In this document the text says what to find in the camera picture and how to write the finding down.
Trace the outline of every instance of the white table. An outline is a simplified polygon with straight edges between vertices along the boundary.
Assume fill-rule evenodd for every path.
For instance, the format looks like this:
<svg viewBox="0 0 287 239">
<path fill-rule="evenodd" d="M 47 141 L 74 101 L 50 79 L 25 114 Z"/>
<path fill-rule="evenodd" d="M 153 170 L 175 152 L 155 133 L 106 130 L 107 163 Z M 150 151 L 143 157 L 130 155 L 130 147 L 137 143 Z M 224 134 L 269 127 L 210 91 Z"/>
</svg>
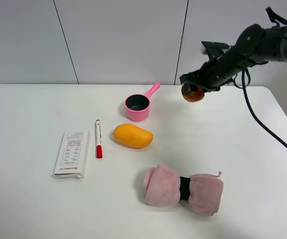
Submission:
<svg viewBox="0 0 287 239">
<path fill-rule="evenodd" d="M 224 87 L 198 103 L 180 86 L 161 86 L 142 150 L 111 140 L 123 101 L 150 86 L 0 85 L 0 239 L 286 239 L 287 150 L 252 119 L 242 91 Z M 248 89 L 257 116 L 287 142 L 287 118 L 271 92 Z M 103 159 L 94 122 L 102 121 Z M 64 131 L 89 128 L 83 179 L 51 174 Z M 147 168 L 165 163 L 182 176 L 222 171 L 213 217 L 185 203 L 157 208 L 143 200 Z"/>
</svg>

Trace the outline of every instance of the white wall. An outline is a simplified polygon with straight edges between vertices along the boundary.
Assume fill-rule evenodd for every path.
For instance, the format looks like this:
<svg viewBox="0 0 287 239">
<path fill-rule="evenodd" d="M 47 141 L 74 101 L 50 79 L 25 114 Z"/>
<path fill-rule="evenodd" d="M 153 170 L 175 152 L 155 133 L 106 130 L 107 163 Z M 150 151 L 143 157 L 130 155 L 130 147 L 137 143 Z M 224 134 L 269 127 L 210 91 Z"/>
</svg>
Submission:
<svg viewBox="0 0 287 239">
<path fill-rule="evenodd" d="M 0 83 L 77 83 L 53 1 L 0 0 Z"/>
<path fill-rule="evenodd" d="M 208 60 L 200 52 L 201 41 L 234 44 L 240 33 L 257 23 L 271 27 L 265 8 L 287 19 L 287 0 L 190 0 L 176 84 L 182 74 L 197 70 Z M 252 85 L 266 86 L 287 114 L 287 63 L 250 68 Z"/>
<path fill-rule="evenodd" d="M 173 84 L 187 0 L 55 0 L 81 84 Z"/>
</svg>

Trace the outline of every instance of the yellow mango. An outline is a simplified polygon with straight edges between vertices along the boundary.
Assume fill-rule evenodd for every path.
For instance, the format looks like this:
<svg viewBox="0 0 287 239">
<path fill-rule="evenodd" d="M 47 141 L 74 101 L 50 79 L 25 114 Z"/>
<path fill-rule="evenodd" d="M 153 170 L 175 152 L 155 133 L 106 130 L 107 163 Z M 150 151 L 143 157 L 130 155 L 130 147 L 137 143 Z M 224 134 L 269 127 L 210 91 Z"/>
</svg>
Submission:
<svg viewBox="0 0 287 239">
<path fill-rule="evenodd" d="M 132 148 L 144 148 L 153 140 L 153 134 L 130 123 L 117 126 L 113 132 L 114 138 Z"/>
</svg>

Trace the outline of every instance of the pink pot handle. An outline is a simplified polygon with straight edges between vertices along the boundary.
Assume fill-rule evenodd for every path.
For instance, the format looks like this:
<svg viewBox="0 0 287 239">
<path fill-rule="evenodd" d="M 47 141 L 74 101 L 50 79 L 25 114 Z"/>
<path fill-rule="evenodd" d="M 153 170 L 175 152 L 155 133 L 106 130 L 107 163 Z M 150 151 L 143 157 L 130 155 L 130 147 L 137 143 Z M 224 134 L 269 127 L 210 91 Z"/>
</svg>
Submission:
<svg viewBox="0 0 287 239">
<path fill-rule="evenodd" d="M 147 93 L 144 94 L 144 96 L 147 98 L 150 98 L 150 96 L 152 96 L 152 94 L 156 92 L 156 90 L 159 88 L 160 88 L 160 84 L 157 82 L 154 84 L 154 86 L 151 89 L 149 89 Z"/>
</svg>

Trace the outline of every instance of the pink towel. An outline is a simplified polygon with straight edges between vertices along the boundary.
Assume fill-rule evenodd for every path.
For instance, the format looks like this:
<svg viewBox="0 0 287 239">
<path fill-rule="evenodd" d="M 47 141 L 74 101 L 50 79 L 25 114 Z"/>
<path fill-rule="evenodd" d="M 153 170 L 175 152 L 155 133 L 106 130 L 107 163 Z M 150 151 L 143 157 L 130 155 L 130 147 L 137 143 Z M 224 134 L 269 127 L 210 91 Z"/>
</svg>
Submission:
<svg viewBox="0 0 287 239">
<path fill-rule="evenodd" d="M 211 174 L 180 177 L 172 168 L 159 164 L 149 168 L 144 177 L 145 201 L 158 207 L 173 206 L 187 200 L 190 208 L 204 216 L 217 213 L 223 191 L 223 182 Z"/>
</svg>

